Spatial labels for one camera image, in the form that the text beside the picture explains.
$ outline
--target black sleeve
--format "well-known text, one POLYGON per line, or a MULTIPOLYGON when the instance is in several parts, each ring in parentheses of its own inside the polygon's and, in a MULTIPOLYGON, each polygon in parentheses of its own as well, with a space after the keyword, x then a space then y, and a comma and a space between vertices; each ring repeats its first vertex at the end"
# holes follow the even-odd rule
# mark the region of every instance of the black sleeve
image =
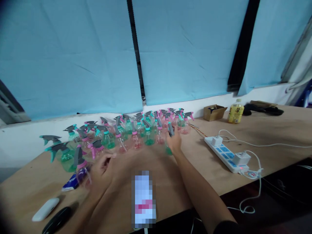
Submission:
POLYGON ((239 225, 233 221, 222 221, 214 230, 214 234, 242 234, 239 225))

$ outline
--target human arm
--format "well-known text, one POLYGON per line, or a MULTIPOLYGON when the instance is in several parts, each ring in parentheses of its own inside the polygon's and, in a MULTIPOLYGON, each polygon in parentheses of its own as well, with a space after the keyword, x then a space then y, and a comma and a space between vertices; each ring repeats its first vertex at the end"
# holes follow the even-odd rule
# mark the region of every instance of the human arm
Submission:
POLYGON ((224 202, 204 177, 188 161, 181 150, 181 137, 178 131, 174 136, 166 136, 167 144, 180 169, 188 195, 209 234, 225 220, 236 222, 224 202))

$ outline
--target human hand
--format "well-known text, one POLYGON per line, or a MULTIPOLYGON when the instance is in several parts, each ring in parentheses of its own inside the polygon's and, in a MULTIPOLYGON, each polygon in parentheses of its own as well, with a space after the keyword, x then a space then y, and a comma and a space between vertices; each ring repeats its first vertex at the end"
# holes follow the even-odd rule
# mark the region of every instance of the human hand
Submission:
POLYGON ((110 186, 116 154, 105 154, 99 158, 91 169, 92 184, 90 194, 101 198, 110 186))
POLYGON ((166 141, 168 144, 168 147, 171 149, 173 154, 176 154, 181 151, 181 143, 182 139, 180 136, 180 133, 178 132, 177 128, 173 126, 174 128, 174 136, 170 136, 169 132, 166 133, 166 141))

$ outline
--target forearm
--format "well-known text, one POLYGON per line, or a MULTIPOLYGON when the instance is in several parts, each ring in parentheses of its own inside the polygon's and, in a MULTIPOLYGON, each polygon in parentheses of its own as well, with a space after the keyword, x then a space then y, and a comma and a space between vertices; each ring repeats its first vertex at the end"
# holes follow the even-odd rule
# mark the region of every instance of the forearm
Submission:
POLYGON ((208 233, 224 220, 235 219, 216 191, 188 161, 182 151, 174 153, 189 197, 208 233))

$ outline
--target white cable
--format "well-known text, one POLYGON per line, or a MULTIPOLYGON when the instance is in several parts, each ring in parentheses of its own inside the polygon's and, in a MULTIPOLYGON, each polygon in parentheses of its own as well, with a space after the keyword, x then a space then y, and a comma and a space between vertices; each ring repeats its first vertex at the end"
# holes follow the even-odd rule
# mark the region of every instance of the white cable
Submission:
POLYGON ((247 201, 247 200, 255 199, 255 198, 260 197, 260 194, 261 194, 261 171, 263 170, 263 168, 261 168, 260 160, 259 160, 258 156, 257 156, 254 152, 252 152, 252 151, 250 151, 250 150, 246 150, 245 152, 250 152, 250 153, 252 153, 252 154, 257 158, 258 164, 259 164, 259 170, 258 170, 258 171, 242 170, 240 174, 243 175, 243 176, 245 176, 245 177, 247 177, 247 178, 249 178, 249 179, 257 179, 257 177, 251 178, 251 177, 249 177, 249 176, 246 176, 246 175, 245 175, 245 172, 255 172, 255 173, 257 173, 257 174, 258 174, 258 177, 259 177, 259 183, 260 183, 260 186, 259 186, 259 193, 258 193, 258 195, 255 196, 255 197, 250 197, 250 198, 246 198, 246 199, 242 200, 242 201, 240 202, 240 208, 239 208, 239 209, 233 208, 233 207, 228 207, 228 209, 238 210, 238 211, 240 211, 240 212, 242 212, 242 213, 247 213, 247 214, 254 214, 256 211, 255 211, 255 209, 254 209, 252 206, 246 206, 246 207, 242 210, 242 209, 241 209, 241 205, 243 204, 243 202, 245 202, 245 201, 247 201), (252 208, 253 210, 252 210, 252 211, 246 211, 249 207, 252 208))
POLYGON ((230 139, 228 136, 222 136, 222 137, 226 137, 229 139, 229 140, 223 140, 223 141, 240 141, 240 142, 246 143, 246 144, 251 145, 251 146, 256 146, 256 147, 268 147, 268 146, 274 146, 274 145, 285 145, 285 146, 297 147, 297 148, 311 148, 312 147, 312 146, 294 146, 294 145, 288 145, 288 144, 284 144, 284 143, 275 143, 275 144, 271 144, 271 145, 258 146, 258 145, 248 143, 246 141, 238 140, 232 133, 230 133, 228 130, 225 130, 225 129, 220 130, 218 136, 220 136, 221 131, 226 131, 235 138, 235 139, 230 139))

